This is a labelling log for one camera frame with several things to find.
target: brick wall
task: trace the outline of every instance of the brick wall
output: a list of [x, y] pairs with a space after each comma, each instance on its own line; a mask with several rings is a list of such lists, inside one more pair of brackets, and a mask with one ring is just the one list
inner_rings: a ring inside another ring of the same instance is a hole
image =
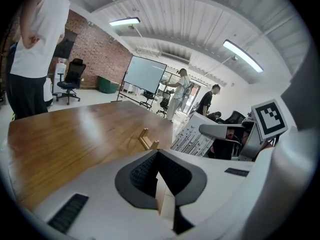
[[0, 69], [0, 78], [1, 78], [1, 90], [6, 89], [6, 66], [7, 66], [7, 55], [10, 49], [11, 44], [13, 43], [13, 38], [17, 29], [19, 28], [19, 17], [18, 12], [11, 21], [11, 28], [8, 26], [7, 36], [5, 35], [0, 42], [0, 53], [2, 53], [2, 60], [1, 60], [1, 69]]
[[[121, 83], [124, 74], [128, 68], [132, 54], [118, 41], [104, 32], [96, 25], [89, 25], [87, 20], [79, 14], [69, 11], [69, 17], [65, 25], [66, 29], [77, 33], [77, 38], [73, 45], [69, 61], [75, 58], [83, 60], [86, 69], [82, 74], [84, 81], [81, 82], [82, 89], [97, 88], [97, 76], [102, 76], [111, 81]], [[5, 81], [5, 60], [8, 48], [12, 43], [12, 38], [6, 42], [6, 51], [4, 53], [4, 62], [1, 65], [1, 79]], [[52, 58], [48, 73], [55, 71], [58, 58]]]

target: backpack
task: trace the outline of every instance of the backpack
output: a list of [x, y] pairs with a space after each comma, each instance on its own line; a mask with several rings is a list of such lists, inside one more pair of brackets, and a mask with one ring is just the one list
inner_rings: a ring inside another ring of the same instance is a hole
[[182, 103], [180, 106], [181, 111], [184, 111], [193, 87], [194, 86], [193, 86], [192, 82], [190, 81], [189, 85], [183, 90]]

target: ceiling light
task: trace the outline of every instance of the ceiling light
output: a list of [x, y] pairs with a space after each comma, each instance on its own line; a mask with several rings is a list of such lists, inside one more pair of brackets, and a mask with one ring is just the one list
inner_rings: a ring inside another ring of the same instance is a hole
[[138, 17], [133, 17], [133, 18], [123, 18], [123, 19], [118, 19], [116, 21], [111, 21], [109, 24], [111, 26], [119, 26], [119, 25], [126, 25], [126, 24], [138, 24], [140, 23], [140, 19]]
[[258, 65], [258, 63], [244, 50], [242, 50], [239, 46], [235, 45], [233, 42], [228, 39], [224, 41], [223, 46], [228, 48], [230, 51], [234, 52], [236, 55], [245, 60], [251, 67], [254, 68], [258, 73], [263, 72], [264, 70]]
[[197, 85], [204, 86], [204, 87], [208, 87], [208, 85], [205, 85], [205, 84], [203, 84], [202, 82], [199, 82], [199, 81], [197, 81], [197, 80], [191, 79], [190, 81], [193, 82], [193, 83], [195, 83], [195, 84], [197, 84]]

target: wooden tabletop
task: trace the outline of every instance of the wooden tabletop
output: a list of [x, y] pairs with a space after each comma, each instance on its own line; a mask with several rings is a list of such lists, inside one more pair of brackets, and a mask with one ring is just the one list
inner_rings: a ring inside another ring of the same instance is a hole
[[100, 163], [144, 151], [148, 128], [160, 149], [172, 144], [173, 124], [131, 102], [81, 106], [10, 123], [9, 175], [18, 203], [33, 210], [48, 195]]

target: ceiling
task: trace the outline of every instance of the ceiling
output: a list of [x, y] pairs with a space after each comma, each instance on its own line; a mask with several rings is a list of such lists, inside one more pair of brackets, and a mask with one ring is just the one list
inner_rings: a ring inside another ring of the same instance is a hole
[[[98, 23], [133, 54], [143, 49], [184, 58], [199, 76], [207, 74], [206, 79], [220, 79], [226, 86], [289, 81], [310, 42], [287, 0], [70, 1], [81, 8], [82, 16]], [[109, 26], [109, 22], [125, 17], [139, 17], [141, 23], [133, 30]], [[264, 72], [257, 73], [241, 58], [230, 59], [234, 54], [223, 47], [226, 39], [247, 51]], [[173, 68], [180, 66], [169, 63]]]

